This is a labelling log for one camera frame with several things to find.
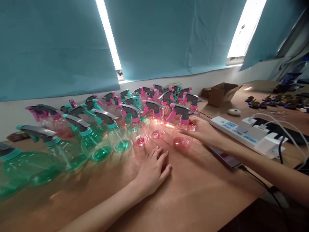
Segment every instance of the white wall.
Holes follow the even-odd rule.
[[[155,80],[138,81],[138,82],[127,82],[120,84],[120,91],[116,91],[118,95],[121,91],[125,89],[130,89],[133,91],[141,86],[152,87],[154,83],[167,86],[169,83],[181,82],[183,87],[192,87],[193,94],[199,94],[202,88],[212,87],[221,82],[242,84],[254,80],[268,80],[273,79],[278,71],[281,63],[286,59],[279,59],[273,61],[260,62],[254,67],[247,70],[239,72],[240,67],[232,67],[223,70],[215,70],[212,72],[192,75],[192,76],[182,76],[182,77],[172,77],[172,78],[159,78]],[[99,93],[98,96],[102,98],[106,93]],[[32,114],[25,110],[26,106],[32,106],[37,104],[46,104],[53,106],[55,108],[60,108],[61,106],[68,104],[69,99],[74,99],[77,104],[82,103],[91,94],[78,95],[78,96],[67,96],[67,97],[57,97],[57,98],[44,98],[44,99],[32,99],[32,100],[22,100],[22,101],[8,101],[0,102],[0,112],[1,112],[1,130],[0,130],[0,141],[6,141],[6,136],[16,132],[16,125],[37,125]]]

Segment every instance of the table surface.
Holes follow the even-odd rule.
[[[251,95],[262,99],[276,84],[249,82],[221,108],[201,102],[199,109],[209,117],[220,115],[237,124],[241,118],[265,111],[249,108],[244,100]],[[241,117],[228,115],[230,108],[241,110]],[[309,134],[309,127],[304,127],[308,125],[308,114],[285,111],[286,121]],[[242,170],[227,169],[197,140],[189,152],[175,151],[170,146],[170,136],[156,144],[169,151],[171,175],[154,195],[130,209],[108,231],[218,231],[265,191]],[[133,180],[145,153],[154,145],[152,141],[146,147],[133,146],[123,154],[114,153],[99,163],[89,161],[73,175],[61,175],[48,185],[25,189],[0,202],[0,231],[58,230]],[[46,150],[41,142],[33,144],[30,140],[14,143],[14,146],[24,151]],[[284,147],[285,165],[293,168],[302,162],[300,152],[293,145],[285,143]]]

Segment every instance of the brown box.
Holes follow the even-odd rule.
[[[208,104],[214,107],[220,107],[223,102],[232,100],[234,94],[239,90],[242,85],[221,83],[211,88]]]

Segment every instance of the clear plastic bottle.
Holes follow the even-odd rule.
[[[30,187],[45,185],[60,174],[56,159],[43,152],[22,152],[1,143],[3,169],[10,179],[20,179]]]

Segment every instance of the smartphone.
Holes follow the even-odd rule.
[[[222,151],[219,151],[212,147],[209,147],[209,149],[224,165],[228,166],[229,168],[235,169],[242,165],[242,163],[240,163],[237,159],[229,156]]]

